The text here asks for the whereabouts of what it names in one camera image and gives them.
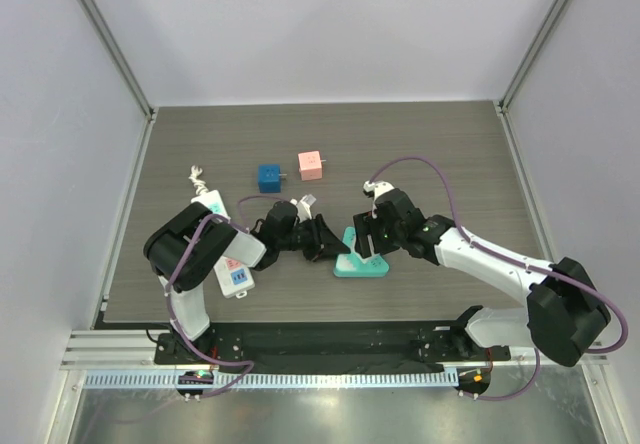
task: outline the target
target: pink cube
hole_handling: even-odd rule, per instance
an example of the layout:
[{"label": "pink cube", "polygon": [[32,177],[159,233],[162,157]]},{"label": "pink cube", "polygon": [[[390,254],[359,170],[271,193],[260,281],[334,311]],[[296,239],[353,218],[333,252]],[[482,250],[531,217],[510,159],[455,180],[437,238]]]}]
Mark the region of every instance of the pink cube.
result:
[{"label": "pink cube", "polygon": [[298,154],[300,162],[300,177],[303,181],[322,179],[322,161],[318,151],[301,152]]}]

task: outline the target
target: white cord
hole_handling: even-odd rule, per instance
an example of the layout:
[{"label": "white cord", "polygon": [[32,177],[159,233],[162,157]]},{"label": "white cord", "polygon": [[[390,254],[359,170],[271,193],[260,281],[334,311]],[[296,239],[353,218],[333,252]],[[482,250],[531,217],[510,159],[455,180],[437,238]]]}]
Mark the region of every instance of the white cord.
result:
[{"label": "white cord", "polygon": [[207,183],[202,179],[198,179],[202,174],[202,169],[198,166],[191,166],[191,175],[189,176],[189,180],[193,183],[193,187],[196,188],[196,196],[201,196],[202,194],[206,194],[209,192],[207,189]]}]

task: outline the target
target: blue cube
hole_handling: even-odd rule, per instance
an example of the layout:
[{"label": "blue cube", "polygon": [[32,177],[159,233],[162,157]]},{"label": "blue cube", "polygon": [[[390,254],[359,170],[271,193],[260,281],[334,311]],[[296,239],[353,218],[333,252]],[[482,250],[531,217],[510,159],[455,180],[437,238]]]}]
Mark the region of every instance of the blue cube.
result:
[{"label": "blue cube", "polygon": [[268,194],[280,192],[280,166],[278,164],[262,164],[258,167],[258,188]]}]

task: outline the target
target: wooden table surface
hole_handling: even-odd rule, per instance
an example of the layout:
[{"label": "wooden table surface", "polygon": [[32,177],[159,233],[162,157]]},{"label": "wooden table surface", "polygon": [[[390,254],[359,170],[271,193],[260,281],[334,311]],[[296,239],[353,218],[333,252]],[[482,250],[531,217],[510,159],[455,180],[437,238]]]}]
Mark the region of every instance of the wooden table surface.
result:
[{"label": "wooden table surface", "polygon": [[[319,150],[321,180],[300,180],[297,154]],[[538,246],[525,210],[500,121],[490,102],[299,104],[162,108],[145,157],[105,313],[105,321],[167,321],[157,278],[142,255],[147,238],[188,205],[193,164],[204,169],[232,218],[235,204],[257,194],[259,164],[288,174],[283,197],[312,193],[313,206],[340,237],[371,201],[362,184],[391,159],[422,154],[453,185],[465,227],[532,256]],[[403,162],[382,178],[405,190],[425,214],[450,215],[437,175],[420,162]],[[273,203],[248,202],[252,222]],[[283,252],[244,299],[225,299],[215,274],[205,281],[214,321],[344,321],[455,318],[471,305],[511,307],[509,297],[461,272],[386,256],[384,279],[340,279],[334,262],[310,263]]]}]

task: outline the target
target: white wall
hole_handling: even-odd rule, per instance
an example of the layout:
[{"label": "white wall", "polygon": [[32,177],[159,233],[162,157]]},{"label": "white wall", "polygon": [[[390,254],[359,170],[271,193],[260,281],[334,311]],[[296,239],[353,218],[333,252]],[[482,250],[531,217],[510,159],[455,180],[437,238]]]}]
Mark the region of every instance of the white wall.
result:
[{"label": "white wall", "polygon": [[640,0],[574,0],[511,115],[558,254],[625,311],[611,356],[637,416],[640,381]]},{"label": "white wall", "polygon": [[96,0],[154,105],[501,97],[552,0]]},{"label": "white wall", "polygon": [[0,0],[0,442],[41,442],[98,302],[142,112],[76,0]]}]

